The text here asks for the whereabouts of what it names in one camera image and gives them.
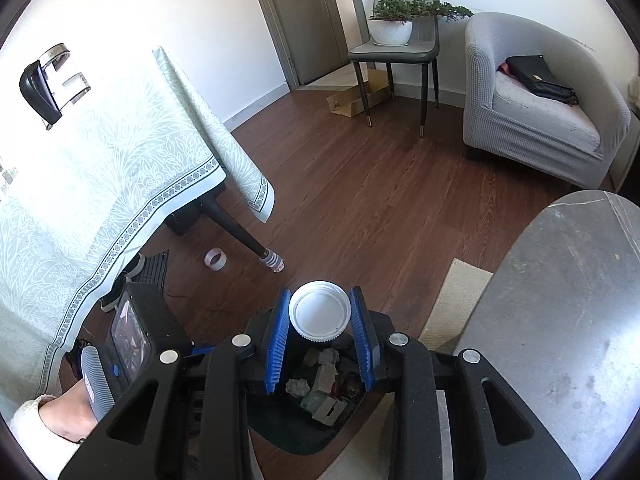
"blue gripper pad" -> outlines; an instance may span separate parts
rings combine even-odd
[[[282,371],[282,361],[284,351],[287,347],[287,335],[289,334],[289,301],[291,291],[283,288],[278,294],[278,299],[273,307],[273,312],[269,319],[264,339],[269,341],[266,355],[266,373],[264,375],[264,386],[267,393],[272,394],[280,381]]]
[[[374,370],[380,364],[378,336],[359,286],[354,286],[351,289],[349,301],[351,302],[351,329],[356,345],[360,378],[367,391],[370,392],[376,382]]]

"cardboard box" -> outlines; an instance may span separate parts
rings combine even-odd
[[[389,81],[386,77],[386,70],[369,69],[367,74],[369,75],[369,80],[365,81],[364,86],[367,89],[369,108],[372,108],[382,101],[389,99],[391,92],[389,90]],[[358,85],[352,86],[348,90],[338,92],[326,100],[329,103],[329,110],[334,114],[355,117],[364,111]]]

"armchair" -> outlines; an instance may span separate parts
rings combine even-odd
[[[577,41],[540,23],[482,12],[466,26],[467,146],[597,189],[629,130],[630,111],[604,69]],[[537,97],[498,67],[542,54],[580,105]]]

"bonsai plant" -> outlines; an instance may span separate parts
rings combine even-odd
[[[402,46],[409,41],[415,18],[436,16],[450,21],[472,15],[466,7],[442,0],[379,0],[373,7],[369,30],[376,44]]]

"gray chair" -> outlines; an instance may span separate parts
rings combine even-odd
[[[545,57],[579,106],[540,98],[498,67],[509,56]],[[597,189],[629,130],[630,111],[603,68],[575,40],[537,22],[482,12],[466,26],[463,140],[585,189]]]
[[[436,97],[436,106],[439,106],[438,92],[438,60],[436,56],[440,52],[440,38],[438,36],[438,20],[436,17],[417,18],[414,20],[414,30],[409,38],[407,46],[381,46],[376,45],[371,38],[367,43],[354,47],[349,51],[349,59],[353,61],[362,96],[362,104],[367,115],[367,121],[371,126],[367,91],[362,78],[361,62],[385,63],[386,73],[389,78],[391,97],[395,98],[394,77],[391,63],[419,64],[422,67],[422,98],[420,102],[420,136],[424,136],[424,123],[427,117],[427,95],[429,80],[429,64],[433,65],[433,89]]]

